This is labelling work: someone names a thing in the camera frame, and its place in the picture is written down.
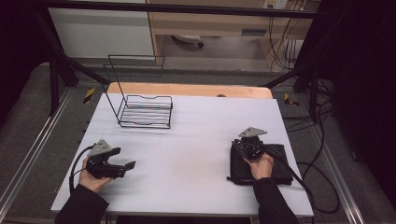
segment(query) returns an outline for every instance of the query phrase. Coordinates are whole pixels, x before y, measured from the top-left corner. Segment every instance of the metal wire dish rack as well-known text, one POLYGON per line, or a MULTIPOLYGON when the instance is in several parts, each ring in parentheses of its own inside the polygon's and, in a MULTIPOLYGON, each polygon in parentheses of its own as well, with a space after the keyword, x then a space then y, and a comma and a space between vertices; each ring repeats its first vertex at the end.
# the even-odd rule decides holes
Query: metal wire dish rack
MULTIPOLYGON (((125 64, 117 65, 123 68, 127 66, 125 64)), ((107 87, 103 83, 101 84, 118 124, 125 128, 170 129, 173 109, 172 97, 125 94, 121 82, 132 81, 131 77, 133 76, 117 74, 115 67, 115 64, 104 64, 107 78, 112 82, 112 85, 119 88, 117 91, 119 93, 108 93, 107 87)))

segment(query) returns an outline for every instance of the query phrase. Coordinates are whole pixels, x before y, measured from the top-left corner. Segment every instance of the black cable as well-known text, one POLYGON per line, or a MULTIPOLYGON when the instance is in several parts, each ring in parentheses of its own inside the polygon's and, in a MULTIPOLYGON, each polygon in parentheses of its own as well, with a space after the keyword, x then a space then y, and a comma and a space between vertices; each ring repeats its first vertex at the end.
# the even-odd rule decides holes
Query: black cable
MULTIPOLYGON (((306 161, 299 161, 299 162, 297 162, 297 164, 309 165, 310 163, 308 163, 306 161)), ((315 209, 317 209, 319 212, 325 213, 325 214, 334 214, 334 213, 336 213, 338 211, 338 209, 340 208, 340 205, 341 205, 340 196, 338 194, 338 191, 335 189, 335 186, 332 183, 332 181, 330 180, 330 178, 327 177, 324 174, 323 171, 321 171, 316 165, 312 165, 312 168, 314 168, 316 171, 318 171, 318 173, 320 173, 326 179, 326 181, 330 184, 330 187, 332 187, 332 190, 334 191, 335 197, 336 197, 336 200, 337 200, 336 206, 335 206, 335 208, 333 210, 327 211, 327 210, 324 210, 324 209, 320 209, 317 206, 314 206, 315 209)))
MULTIPOLYGON (((286 25, 286 28, 285 28, 285 30, 283 31, 283 34, 280 36, 280 38, 276 41, 276 43, 279 41, 279 40, 283 40, 283 38, 285 37, 285 34, 286 34, 286 31, 288 30, 288 28, 289 28, 289 25, 290 25, 290 22, 292 21, 292 19, 289 19, 289 21, 288 21, 288 24, 286 25)), ((279 59, 279 57, 277 56, 277 53, 276 53, 276 51, 275 51, 275 48, 274 48, 274 42, 273 42, 273 39, 272 39, 272 30, 273 30, 273 27, 274 27, 274 18, 273 17, 270 17, 269 18, 269 25, 268 25, 269 27, 268 27, 268 34, 269 34, 269 36, 270 36, 270 46, 271 46, 271 50, 272 50, 272 52, 274 53, 274 55, 273 55, 273 57, 274 57, 274 59, 275 59, 275 62, 276 62, 276 64, 279 66, 279 67, 281 67, 281 68, 283 68, 283 69, 289 69, 286 65, 284 65, 282 62, 281 62, 281 60, 279 59)))
MULTIPOLYGON (((329 111, 328 113, 326 113, 324 119, 322 119, 322 123, 323 123, 324 121, 326 121, 327 118, 328 118, 331 114, 332 114, 332 110, 329 111)), ((301 124, 310 122, 311 120, 312 120, 312 119, 310 119, 310 120, 305 120, 305 121, 301 121, 301 122, 299 122, 299 123, 296 123, 296 124, 293 124, 293 125, 289 126, 289 127, 286 129, 286 130, 287 130, 287 133, 297 132, 297 131, 300 131, 300 130, 303 130, 303 129, 306 129, 306 128, 310 128, 310 127, 314 127, 314 126, 318 125, 317 123, 314 123, 314 124, 310 124, 310 125, 304 126, 304 127, 302 127, 302 128, 290 130, 290 128, 292 128, 292 127, 294 127, 294 126, 298 126, 298 125, 301 125, 301 124)))
MULTIPOLYGON (((329 106, 329 107, 324 108, 321 112, 317 112, 316 115, 320 116, 323 114, 330 113, 332 111, 333 111, 332 106, 329 106)), ((285 120, 312 120, 311 116, 309 116, 309 115, 299 116, 299 117, 282 117, 282 119, 285 119, 285 120)))
MULTIPOLYGON (((244 142, 243 145, 244 146, 251 146, 251 147, 260 147, 259 143, 258 143, 258 145, 253 145, 251 143, 244 142)), ((311 206, 314 207, 314 205, 315 205, 314 195, 312 194, 312 192, 309 189, 309 187, 304 183, 304 181, 299 176, 297 176, 297 174, 293 171, 293 169, 291 169, 291 167, 282 160, 282 158, 280 157, 280 155, 276 151, 274 151, 274 150, 272 150, 272 151, 264 150, 264 153, 267 153, 270 157, 280 161, 286 168, 288 168, 290 170, 290 172, 291 172, 292 176, 294 177, 294 179, 297 182, 299 182, 300 185, 303 187, 303 189, 306 191, 306 194, 308 196, 308 200, 311 203, 311 206)))
MULTIPOLYGON (((323 103, 323 104, 319 107, 319 112, 320 112, 321 108, 322 108, 324 105, 326 105, 327 103, 329 103, 329 101, 323 103)), ((321 119, 320 113, 319 113, 319 116, 318 116, 318 123, 319 123, 319 128, 320 128, 320 131, 321 131, 320 147, 319 147, 319 150, 318 150, 317 155, 315 156, 315 158, 311 161, 311 163, 310 163, 310 164, 308 165, 308 167, 306 168, 306 170, 305 170, 305 172, 304 172, 304 174, 303 174, 303 180, 305 179, 306 173, 308 173, 309 169, 312 167, 312 165, 313 165, 313 164, 315 163, 315 161, 318 159, 318 157, 319 157, 319 155, 320 155, 320 153, 321 153, 321 151, 322 151, 322 149, 323 149, 323 145, 324 145, 324 128, 323 128, 323 123, 322 123, 322 119, 321 119)))
POLYGON ((78 173, 78 172, 80 172, 80 171, 82 171, 82 169, 81 169, 80 171, 75 172, 76 166, 77 166, 77 163, 78 163, 79 159, 81 158, 82 154, 84 154, 86 151, 92 149, 95 145, 96 145, 96 144, 94 144, 93 146, 84 148, 84 149, 78 154, 78 156, 77 156, 77 158, 76 158, 76 160, 75 160, 75 162, 74 162, 74 164, 73 164, 72 170, 71 170, 71 172, 70 172, 70 176, 69 176, 69 191, 70 191, 70 193, 72 193, 72 191, 75 189, 75 188, 74 188, 74 176, 75 176, 75 174, 78 173))

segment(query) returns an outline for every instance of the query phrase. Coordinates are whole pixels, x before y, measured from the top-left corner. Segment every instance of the person's hand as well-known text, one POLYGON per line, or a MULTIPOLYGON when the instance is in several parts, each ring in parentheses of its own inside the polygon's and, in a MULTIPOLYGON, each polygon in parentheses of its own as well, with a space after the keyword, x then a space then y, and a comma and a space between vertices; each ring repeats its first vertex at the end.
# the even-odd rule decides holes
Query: person's hand
POLYGON ((256 180, 271 177, 274 159, 268 154, 262 154, 262 156, 255 161, 248 161, 245 158, 244 161, 249 164, 251 173, 256 180))
POLYGON ((104 177, 101 179, 96 179, 91 175, 87 170, 85 170, 85 167, 87 165, 88 158, 86 158, 83 163, 82 163, 82 171, 81 174, 79 175, 79 181, 78 183, 82 186, 84 186, 87 189, 92 190, 95 193, 99 193, 101 188, 108 182, 112 180, 110 177, 104 177))

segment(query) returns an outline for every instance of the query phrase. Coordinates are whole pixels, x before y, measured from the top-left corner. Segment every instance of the wire rack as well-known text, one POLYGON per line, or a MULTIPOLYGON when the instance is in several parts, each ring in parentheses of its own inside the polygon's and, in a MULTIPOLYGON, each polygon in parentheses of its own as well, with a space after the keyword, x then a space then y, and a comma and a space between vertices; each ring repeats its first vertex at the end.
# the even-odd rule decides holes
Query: wire rack
POLYGON ((109 101, 114 114, 116 115, 118 124, 125 128, 155 128, 155 129, 170 129, 173 101, 171 96, 143 96, 136 94, 125 94, 122 89, 120 81, 133 81, 131 77, 136 77, 132 74, 130 62, 125 60, 131 55, 117 55, 122 58, 117 64, 109 55, 110 64, 104 64, 107 78, 113 83, 117 83, 120 94, 109 94, 107 87, 102 84, 107 100, 109 101), (117 66, 123 68, 123 73, 117 73, 115 69, 117 66))

